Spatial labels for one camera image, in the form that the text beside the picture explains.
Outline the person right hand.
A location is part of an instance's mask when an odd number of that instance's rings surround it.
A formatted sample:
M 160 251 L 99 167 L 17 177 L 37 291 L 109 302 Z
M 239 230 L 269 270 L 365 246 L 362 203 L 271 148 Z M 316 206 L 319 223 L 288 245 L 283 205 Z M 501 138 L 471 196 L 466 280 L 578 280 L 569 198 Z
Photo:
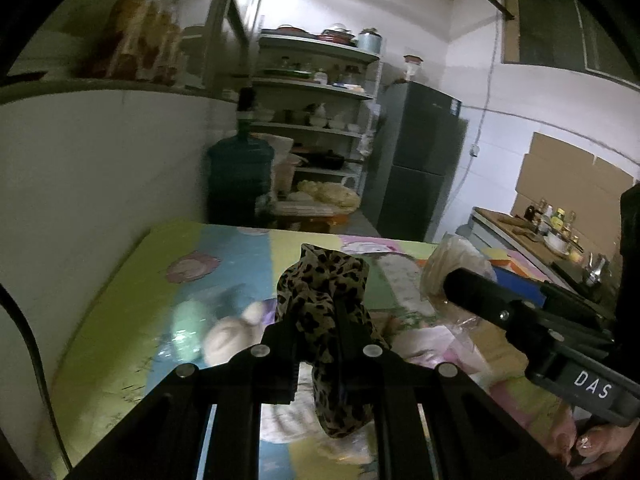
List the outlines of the person right hand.
M 636 419 L 626 427 L 600 425 L 578 434 L 572 411 L 564 406 L 553 419 L 546 449 L 574 479 L 582 479 L 613 465 L 638 426 Z

